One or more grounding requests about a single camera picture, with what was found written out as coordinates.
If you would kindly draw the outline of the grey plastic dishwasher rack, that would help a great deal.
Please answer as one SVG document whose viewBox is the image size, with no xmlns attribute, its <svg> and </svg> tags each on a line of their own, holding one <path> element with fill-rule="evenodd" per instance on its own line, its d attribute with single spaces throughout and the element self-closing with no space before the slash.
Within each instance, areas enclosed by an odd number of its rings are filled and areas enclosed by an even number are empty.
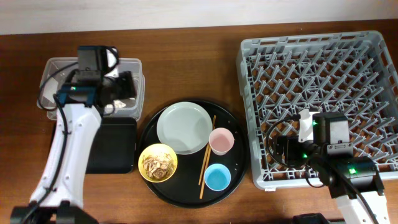
<svg viewBox="0 0 398 224">
<path fill-rule="evenodd" d="M 254 185 L 261 190 L 319 184 L 314 172 L 268 155 L 274 135 L 296 135 L 288 116 L 308 108 L 342 112 L 355 156 L 371 158 L 382 180 L 397 178 L 397 70 L 375 30 L 246 39 L 236 59 Z"/>
</svg>

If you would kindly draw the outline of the round black serving tray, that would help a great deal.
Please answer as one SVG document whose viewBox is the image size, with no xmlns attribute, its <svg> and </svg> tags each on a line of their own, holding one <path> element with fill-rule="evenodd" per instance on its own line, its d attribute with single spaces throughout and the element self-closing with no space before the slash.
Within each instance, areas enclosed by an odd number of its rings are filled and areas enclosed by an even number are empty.
<svg viewBox="0 0 398 224">
<path fill-rule="evenodd" d="M 250 150 L 247 132 L 239 119 L 225 107 L 202 99 L 189 99 L 189 102 L 202 106 L 211 117 L 215 117 L 217 128 L 226 128 L 234 136 L 233 148 L 223 156 L 210 156 L 209 164 L 223 164 L 231 173 L 231 182 L 226 189 L 214 191 L 198 184 L 200 167 L 205 150 L 192 155 L 178 155 L 176 172 L 169 180 L 161 183 L 144 182 L 148 188 L 163 201 L 183 208 L 202 208 L 216 204 L 231 195 L 240 185 L 250 163 Z"/>
</svg>

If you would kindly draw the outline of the black rectangular waste tray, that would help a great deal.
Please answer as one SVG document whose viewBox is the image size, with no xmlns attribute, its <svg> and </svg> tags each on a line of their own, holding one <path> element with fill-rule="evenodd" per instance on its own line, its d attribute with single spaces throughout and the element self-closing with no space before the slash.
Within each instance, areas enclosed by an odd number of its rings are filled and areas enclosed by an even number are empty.
<svg viewBox="0 0 398 224">
<path fill-rule="evenodd" d="M 133 170 L 137 122 L 134 118 L 104 118 L 94 138 L 87 174 L 127 174 Z"/>
</svg>

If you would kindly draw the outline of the pale grey round plate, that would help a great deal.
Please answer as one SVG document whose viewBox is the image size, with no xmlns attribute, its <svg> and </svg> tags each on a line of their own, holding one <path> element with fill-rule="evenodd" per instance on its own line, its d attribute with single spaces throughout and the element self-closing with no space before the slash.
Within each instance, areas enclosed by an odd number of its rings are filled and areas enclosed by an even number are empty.
<svg viewBox="0 0 398 224">
<path fill-rule="evenodd" d="M 202 150 L 213 130 L 212 119 L 200 105 L 178 102 L 161 112 L 157 122 L 157 137 L 176 154 L 189 155 Z"/>
</svg>

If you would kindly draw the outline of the yellow plastic bowl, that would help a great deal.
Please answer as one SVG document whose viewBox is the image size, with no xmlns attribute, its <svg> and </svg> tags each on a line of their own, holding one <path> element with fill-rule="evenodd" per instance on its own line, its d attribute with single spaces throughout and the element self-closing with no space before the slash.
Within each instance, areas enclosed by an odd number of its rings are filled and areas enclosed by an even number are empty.
<svg viewBox="0 0 398 224">
<path fill-rule="evenodd" d="M 152 144 L 146 147 L 138 160 L 140 175 L 152 183 L 165 182 L 174 175 L 178 166 L 175 151 L 165 144 Z"/>
</svg>

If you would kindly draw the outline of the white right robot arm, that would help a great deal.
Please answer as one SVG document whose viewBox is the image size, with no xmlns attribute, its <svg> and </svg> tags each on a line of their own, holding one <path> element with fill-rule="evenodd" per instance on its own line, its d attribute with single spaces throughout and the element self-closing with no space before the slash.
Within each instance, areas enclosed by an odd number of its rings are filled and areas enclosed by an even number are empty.
<svg viewBox="0 0 398 224">
<path fill-rule="evenodd" d="M 273 149 L 287 165 L 318 173 L 346 223 L 390 222 L 377 165 L 368 157 L 355 157 L 349 139 L 300 142 L 297 136 L 279 136 Z"/>
</svg>

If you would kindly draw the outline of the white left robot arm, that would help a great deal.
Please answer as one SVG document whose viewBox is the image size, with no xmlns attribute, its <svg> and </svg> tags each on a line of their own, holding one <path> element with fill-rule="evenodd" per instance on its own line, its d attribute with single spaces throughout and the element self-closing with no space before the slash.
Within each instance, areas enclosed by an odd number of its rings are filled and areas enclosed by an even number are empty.
<svg viewBox="0 0 398 224">
<path fill-rule="evenodd" d="M 86 174 L 126 174 L 132 171 L 137 122 L 104 112 L 106 104 L 130 96 L 129 72 L 94 80 L 67 78 L 53 95 L 57 112 L 44 173 L 30 201 L 58 207 L 63 201 L 83 207 Z"/>
</svg>

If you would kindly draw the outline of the food scraps with rice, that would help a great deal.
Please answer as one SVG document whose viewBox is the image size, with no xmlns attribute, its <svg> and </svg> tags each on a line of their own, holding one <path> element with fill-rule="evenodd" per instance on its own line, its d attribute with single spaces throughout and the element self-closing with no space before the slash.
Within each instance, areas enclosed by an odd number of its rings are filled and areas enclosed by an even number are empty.
<svg viewBox="0 0 398 224">
<path fill-rule="evenodd" d="M 171 176 L 175 164 L 170 154 L 148 155 L 143 158 L 143 168 L 152 180 L 164 180 Z"/>
</svg>

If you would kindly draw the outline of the light blue plastic cup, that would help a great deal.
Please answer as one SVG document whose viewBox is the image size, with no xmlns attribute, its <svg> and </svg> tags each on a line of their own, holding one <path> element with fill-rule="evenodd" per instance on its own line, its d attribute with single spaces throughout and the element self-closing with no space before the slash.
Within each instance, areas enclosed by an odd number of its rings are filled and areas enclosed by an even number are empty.
<svg viewBox="0 0 398 224">
<path fill-rule="evenodd" d="M 205 184 L 213 191 L 225 190 L 231 182 L 231 173 L 223 164 L 212 164 L 205 171 Z"/>
</svg>

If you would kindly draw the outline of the pink plastic cup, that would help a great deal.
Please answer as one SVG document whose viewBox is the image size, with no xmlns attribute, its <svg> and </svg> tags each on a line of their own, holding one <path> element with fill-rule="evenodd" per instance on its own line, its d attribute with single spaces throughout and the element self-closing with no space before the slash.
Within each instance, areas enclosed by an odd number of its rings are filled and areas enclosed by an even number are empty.
<svg viewBox="0 0 398 224">
<path fill-rule="evenodd" d="M 208 142 L 216 155 L 223 156 L 234 146 L 234 136 L 226 128 L 216 128 L 211 132 Z"/>
</svg>

